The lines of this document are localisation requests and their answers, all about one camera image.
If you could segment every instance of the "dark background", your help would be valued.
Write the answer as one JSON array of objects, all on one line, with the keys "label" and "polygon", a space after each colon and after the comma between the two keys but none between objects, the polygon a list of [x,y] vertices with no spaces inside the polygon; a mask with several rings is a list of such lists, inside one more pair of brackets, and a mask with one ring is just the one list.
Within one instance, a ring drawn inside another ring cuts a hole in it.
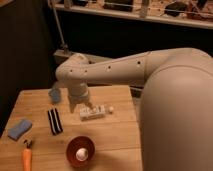
[{"label": "dark background", "polygon": [[[69,50],[118,58],[149,50],[194,47],[213,55],[213,30],[59,12]],[[60,39],[46,0],[0,8],[0,132],[23,89],[50,88]]]}]

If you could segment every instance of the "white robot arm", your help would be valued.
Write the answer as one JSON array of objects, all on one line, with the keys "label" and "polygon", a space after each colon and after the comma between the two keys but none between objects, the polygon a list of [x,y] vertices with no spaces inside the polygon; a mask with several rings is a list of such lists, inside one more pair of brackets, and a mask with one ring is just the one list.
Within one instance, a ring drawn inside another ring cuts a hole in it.
[{"label": "white robot arm", "polygon": [[89,64],[81,54],[56,70],[71,101],[86,83],[143,86],[140,124],[144,171],[213,170],[213,60],[179,48]]}]

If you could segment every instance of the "orange carrot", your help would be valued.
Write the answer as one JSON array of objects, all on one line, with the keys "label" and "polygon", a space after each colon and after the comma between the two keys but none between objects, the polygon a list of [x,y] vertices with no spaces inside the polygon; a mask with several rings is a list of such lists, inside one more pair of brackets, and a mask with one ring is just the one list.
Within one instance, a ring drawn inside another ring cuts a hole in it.
[{"label": "orange carrot", "polygon": [[23,150],[22,160],[24,171],[31,171],[32,150],[30,148],[25,148]]}]

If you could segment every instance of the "wooden table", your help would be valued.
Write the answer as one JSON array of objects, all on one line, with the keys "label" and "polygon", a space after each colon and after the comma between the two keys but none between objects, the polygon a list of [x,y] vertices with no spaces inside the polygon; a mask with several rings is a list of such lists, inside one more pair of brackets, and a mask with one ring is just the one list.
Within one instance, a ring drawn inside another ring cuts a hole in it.
[{"label": "wooden table", "polygon": [[[20,92],[5,131],[0,139],[0,170],[22,171],[23,141],[34,138],[32,171],[141,171],[139,127],[128,86],[90,87],[93,105],[113,106],[114,113],[104,118],[81,121],[79,109],[70,112],[67,90],[61,89],[62,101],[51,104],[48,89]],[[47,110],[57,108],[64,132],[53,136]],[[26,118],[32,128],[13,141],[8,129]],[[75,169],[66,159],[66,148],[76,136],[88,136],[95,144],[95,155],[86,168]]]}]

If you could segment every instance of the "small white object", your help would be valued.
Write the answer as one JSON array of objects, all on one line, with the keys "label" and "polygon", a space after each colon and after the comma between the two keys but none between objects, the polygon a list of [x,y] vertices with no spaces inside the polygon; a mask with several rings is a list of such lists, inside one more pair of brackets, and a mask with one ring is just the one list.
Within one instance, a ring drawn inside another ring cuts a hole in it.
[{"label": "small white object", "polygon": [[113,112],[114,112],[114,107],[113,107],[113,106],[110,106],[110,107],[108,108],[108,110],[109,110],[109,113],[113,113]]},{"label": "small white object", "polygon": [[89,107],[80,109],[81,120],[100,118],[100,117],[104,117],[105,114],[106,114],[106,110],[104,105],[95,106],[92,109]]},{"label": "small white object", "polygon": [[77,152],[76,152],[76,158],[79,161],[85,161],[88,158],[88,150],[86,148],[80,148]]}]

